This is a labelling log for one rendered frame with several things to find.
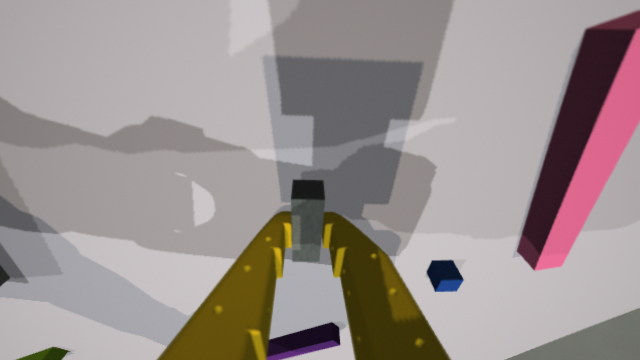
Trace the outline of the grey rod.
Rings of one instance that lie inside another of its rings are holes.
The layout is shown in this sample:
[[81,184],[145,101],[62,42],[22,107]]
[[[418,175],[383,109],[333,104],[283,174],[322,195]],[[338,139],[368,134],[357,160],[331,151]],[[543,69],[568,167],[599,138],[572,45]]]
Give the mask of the grey rod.
[[292,262],[319,262],[325,193],[323,180],[293,180]]

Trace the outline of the pink rod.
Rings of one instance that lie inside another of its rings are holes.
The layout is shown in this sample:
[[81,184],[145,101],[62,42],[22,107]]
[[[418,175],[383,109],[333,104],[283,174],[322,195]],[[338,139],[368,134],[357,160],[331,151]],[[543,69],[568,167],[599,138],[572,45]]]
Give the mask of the pink rod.
[[640,122],[640,10],[585,29],[517,252],[561,267]]

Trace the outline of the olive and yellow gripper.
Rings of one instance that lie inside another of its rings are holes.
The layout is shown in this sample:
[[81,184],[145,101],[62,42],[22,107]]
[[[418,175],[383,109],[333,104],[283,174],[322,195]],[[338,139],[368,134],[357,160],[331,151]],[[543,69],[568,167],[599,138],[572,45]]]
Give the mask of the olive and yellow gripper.
[[[324,212],[322,241],[341,279],[355,360],[451,360],[382,249],[335,212]],[[282,211],[157,360],[267,360],[276,279],[291,246],[291,211]]]

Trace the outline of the lime green rod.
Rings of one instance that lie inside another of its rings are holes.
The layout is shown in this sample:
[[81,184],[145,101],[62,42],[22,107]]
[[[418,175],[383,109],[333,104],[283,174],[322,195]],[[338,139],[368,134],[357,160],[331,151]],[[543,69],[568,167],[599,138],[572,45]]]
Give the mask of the lime green rod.
[[62,360],[67,352],[64,349],[51,347],[17,360]]

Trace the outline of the purple rod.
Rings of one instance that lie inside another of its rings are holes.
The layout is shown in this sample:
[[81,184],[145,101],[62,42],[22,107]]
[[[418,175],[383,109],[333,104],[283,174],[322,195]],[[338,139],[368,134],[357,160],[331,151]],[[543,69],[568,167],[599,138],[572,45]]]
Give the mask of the purple rod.
[[339,345],[339,327],[331,322],[270,339],[267,360],[282,360]]

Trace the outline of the small blue cube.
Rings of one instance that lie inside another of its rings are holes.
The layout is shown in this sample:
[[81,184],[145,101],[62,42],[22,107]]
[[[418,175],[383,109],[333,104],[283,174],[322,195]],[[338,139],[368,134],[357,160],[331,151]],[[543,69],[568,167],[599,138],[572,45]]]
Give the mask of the small blue cube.
[[464,281],[453,260],[432,260],[427,275],[435,292],[457,291]]

